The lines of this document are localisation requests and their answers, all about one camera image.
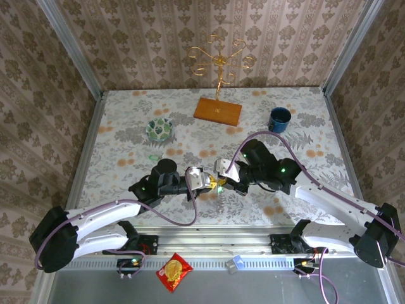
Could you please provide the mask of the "dark blue mug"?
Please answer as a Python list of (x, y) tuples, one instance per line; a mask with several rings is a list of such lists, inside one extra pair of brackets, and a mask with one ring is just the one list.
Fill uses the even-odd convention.
[(268, 130), (277, 134), (283, 133), (292, 118), (291, 112), (283, 107), (276, 107), (270, 112)]

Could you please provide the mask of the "leaf pattern bowl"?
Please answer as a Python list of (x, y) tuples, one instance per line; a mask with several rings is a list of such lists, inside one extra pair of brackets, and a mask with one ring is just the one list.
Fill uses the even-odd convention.
[(171, 120), (167, 118), (156, 118), (146, 125), (147, 137), (156, 142), (163, 142), (174, 133), (174, 126)]

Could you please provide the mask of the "gold stand on wooden base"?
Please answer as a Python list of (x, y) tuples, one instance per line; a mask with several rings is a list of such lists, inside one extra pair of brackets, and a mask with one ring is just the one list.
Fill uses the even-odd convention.
[(250, 69), (254, 66), (256, 60), (251, 56), (247, 56), (243, 59), (242, 65), (234, 65), (231, 63), (231, 60), (242, 53), (247, 47), (247, 43), (242, 39), (233, 41), (232, 45), (235, 46), (237, 50), (228, 56), (223, 55), (221, 52), (223, 40), (219, 35), (211, 34), (209, 36), (208, 43), (212, 44), (214, 42), (218, 43), (217, 55), (209, 54), (207, 51), (197, 46), (190, 47), (187, 50), (187, 56), (191, 59), (196, 59), (199, 54), (203, 54), (209, 58), (209, 61), (206, 63), (194, 63), (192, 73), (195, 76), (202, 77), (207, 74), (208, 67), (211, 65), (218, 68), (215, 97), (213, 99), (201, 97), (194, 112), (194, 118), (236, 127), (239, 122), (242, 106), (240, 104), (219, 100), (221, 87), (233, 84), (236, 80), (236, 76), (233, 73), (224, 74), (225, 67)]

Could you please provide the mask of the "small blue grey box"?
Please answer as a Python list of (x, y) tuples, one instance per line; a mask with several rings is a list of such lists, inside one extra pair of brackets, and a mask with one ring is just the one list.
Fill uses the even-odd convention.
[(245, 262), (240, 255), (237, 255), (232, 259), (226, 261), (225, 266), (230, 274), (234, 274), (237, 271), (245, 268)]

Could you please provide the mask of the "left controller board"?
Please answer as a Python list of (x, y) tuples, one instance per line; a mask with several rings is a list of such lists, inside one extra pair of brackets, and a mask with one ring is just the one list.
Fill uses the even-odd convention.
[(132, 279), (145, 266), (147, 258), (119, 259), (117, 261), (117, 273), (121, 280)]

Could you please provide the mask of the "controller board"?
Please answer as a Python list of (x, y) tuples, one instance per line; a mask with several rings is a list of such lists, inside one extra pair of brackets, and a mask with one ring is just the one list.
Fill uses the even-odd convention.
[(121, 280), (132, 279), (145, 266), (147, 258), (119, 259), (117, 261), (117, 273)]
[(315, 259), (294, 259), (293, 272), (299, 277), (310, 278), (319, 275), (320, 264)]

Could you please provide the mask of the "red snack packet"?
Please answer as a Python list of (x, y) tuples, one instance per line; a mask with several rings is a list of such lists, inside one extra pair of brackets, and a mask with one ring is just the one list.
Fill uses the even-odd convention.
[(174, 292), (182, 279), (192, 272), (193, 267), (185, 261), (179, 254), (173, 256), (156, 272), (158, 279), (169, 291)]

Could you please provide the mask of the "right controller board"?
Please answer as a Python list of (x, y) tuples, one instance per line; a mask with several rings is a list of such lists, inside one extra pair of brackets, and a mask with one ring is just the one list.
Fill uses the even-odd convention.
[(319, 275), (320, 264), (315, 259), (294, 259), (293, 272), (299, 277), (310, 278)]

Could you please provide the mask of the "grey metal panel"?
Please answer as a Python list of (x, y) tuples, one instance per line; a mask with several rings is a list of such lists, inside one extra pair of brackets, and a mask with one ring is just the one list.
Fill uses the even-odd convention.
[(193, 270), (171, 293), (156, 272), (124, 280), (116, 270), (40, 273), (29, 304), (405, 304), (394, 266), (378, 270), (349, 255), (326, 257), (324, 280), (292, 270)]

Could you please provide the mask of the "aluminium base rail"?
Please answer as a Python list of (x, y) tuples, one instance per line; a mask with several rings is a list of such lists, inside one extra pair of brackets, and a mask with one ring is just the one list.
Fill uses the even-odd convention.
[(290, 227), (150, 227), (142, 229), (130, 226), (128, 229), (117, 225), (99, 229), (86, 236), (77, 236), (72, 241), (62, 243), (54, 236), (49, 245), (52, 257), (68, 261), (84, 255), (102, 253), (102, 250), (119, 248), (124, 237), (138, 238), (140, 235), (157, 235), (157, 255), (179, 252), (188, 255), (267, 255), (272, 254), (271, 234), (302, 236), (311, 247), (328, 248), (329, 252), (353, 252), (349, 238), (352, 232), (343, 225), (320, 225), (309, 223), (302, 234), (296, 234)]

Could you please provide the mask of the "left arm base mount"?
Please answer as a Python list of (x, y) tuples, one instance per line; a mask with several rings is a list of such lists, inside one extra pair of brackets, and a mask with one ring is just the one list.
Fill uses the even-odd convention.
[(135, 251), (143, 252), (145, 255), (157, 255), (158, 236), (140, 235), (138, 238), (129, 239), (124, 237), (124, 244), (119, 248), (102, 250), (103, 255), (134, 255)]

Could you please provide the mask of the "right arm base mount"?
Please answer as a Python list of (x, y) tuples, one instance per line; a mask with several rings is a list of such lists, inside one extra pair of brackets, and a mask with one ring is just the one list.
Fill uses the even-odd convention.
[(310, 254), (321, 253), (324, 247), (311, 247), (302, 236), (290, 234), (271, 234), (271, 252), (276, 254)]

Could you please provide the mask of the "aluminium table side rail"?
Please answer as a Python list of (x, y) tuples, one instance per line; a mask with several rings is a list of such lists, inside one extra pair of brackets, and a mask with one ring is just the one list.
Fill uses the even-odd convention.
[(84, 182), (96, 142), (97, 133), (104, 115), (104, 108), (108, 98), (108, 93), (108, 91), (102, 92), (99, 100), (95, 105), (89, 129), (84, 141), (82, 153), (78, 162), (77, 170), (73, 179), (72, 187), (66, 203), (66, 210), (74, 210), (80, 203), (80, 198), (82, 195), (82, 190), (84, 188)]
[(327, 207), (325, 210), (332, 211), (334, 217), (343, 222), (354, 233), (361, 235), (366, 231), (365, 223), (373, 220), (373, 217), (369, 216), (367, 212), (373, 211), (374, 205), (365, 202), (363, 199), (332, 101), (327, 93), (323, 91), (322, 93), (349, 178), (349, 185), (351, 186), (351, 192), (347, 193), (331, 186), (329, 183), (322, 182), (324, 184), (322, 188), (324, 190), (328, 189), (327, 192), (331, 193), (333, 197), (331, 207)]

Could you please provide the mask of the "aluminium frame post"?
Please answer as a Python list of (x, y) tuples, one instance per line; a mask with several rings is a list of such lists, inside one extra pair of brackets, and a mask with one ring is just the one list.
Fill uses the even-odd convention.
[(95, 73), (84, 52), (81, 50), (78, 39), (74, 37), (73, 30), (69, 27), (61, 10), (58, 8), (56, 0), (38, 0), (38, 3), (69, 57), (72, 59), (73, 64), (82, 76), (88, 90), (94, 99), (99, 101), (103, 96), (103, 89), (96, 79)]
[(338, 56), (330, 75), (323, 85), (322, 89), (325, 96), (331, 96), (337, 87), (337, 84), (341, 80), (345, 70), (349, 66), (358, 47), (360, 47), (360, 44), (380, 11), (383, 2), (384, 0), (366, 0), (362, 12), (342, 48), (342, 52)]

